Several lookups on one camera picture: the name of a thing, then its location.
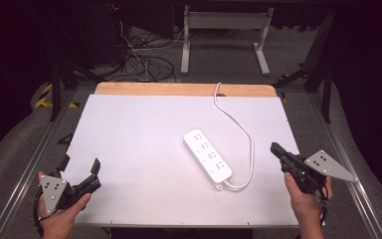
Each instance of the human hand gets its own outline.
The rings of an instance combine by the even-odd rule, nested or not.
[[[301,237],[304,239],[323,238],[319,223],[322,206],[316,196],[302,193],[292,175],[288,172],[285,172],[285,184],[290,195],[290,205],[299,224]],[[330,199],[333,196],[330,177],[326,178],[325,186],[327,191],[323,188],[323,192],[324,194],[327,193],[328,199]]]
[[[39,172],[39,181],[42,184],[42,175],[44,172]],[[43,238],[44,239],[68,239],[72,237],[72,231],[74,226],[74,220],[76,216],[86,207],[92,195],[87,193],[76,204],[71,206],[67,210],[58,210],[52,216],[42,221]],[[42,196],[39,199],[39,216],[45,218],[46,214],[45,197]]]

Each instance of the white table surface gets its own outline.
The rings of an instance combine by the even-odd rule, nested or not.
[[[101,162],[99,188],[76,223],[136,227],[294,226],[273,141],[298,153],[279,98],[218,98],[255,141],[254,174],[242,191],[218,191],[183,144],[199,128],[245,182],[250,143],[212,97],[91,95],[68,149],[63,178],[79,184]]]

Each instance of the white cable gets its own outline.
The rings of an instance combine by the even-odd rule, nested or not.
[[[241,185],[241,186],[235,186],[235,185],[232,185],[228,180],[224,181],[225,185],[227,187],[229,187],[230,189],[232,189],[232,190],[242,190],[246,186],[248,186],[248,184],[251,181],[251,177],[253,176],[253,168],[254,168],[254,141],[253,141],[253,138],[251,137],[251,135],[247,132],[247,130],[241,125],[241,123],[237,119],[235,119],[230,113],[228,113],[227,111],[225,111],[221,107],[219,107],[219,105],[217,103],[217,93],[218,93],[218,90],[219,90],[219,86],[221,84],[222,83],[218,83],[217,84],[216,90],[215,90],[215,95],[213,97],[216,108],[219,109],[221,112],[223,112],[225,115],[227,115],[229,118],[231,118],[247,134],[248,138],[250,139],[250,145],[251,145],[251,149],[250,149],[250,172],[249,172],[248,179],[247,179],[246,183],[244,185]]]

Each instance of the metal frame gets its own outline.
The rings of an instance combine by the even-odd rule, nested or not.
[[[189,41],[190,29],[263,29],[260,41],[254,43],[254,50],[263,75],[268,76],[270,70],[263,53],[263,46],[266,42],[273,12],[274,8],[269,8],[267,13],[189,12],[189,6],[185,6],[181,74],[187,75],[189,71],[191,50],[191,43]]]

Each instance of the electrical outlet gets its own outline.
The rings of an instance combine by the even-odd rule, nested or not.
[[[222,190],[222,183],[232,176],[232,170],[203,132],[194,129],[186,133],[184,144],[212,184]]]

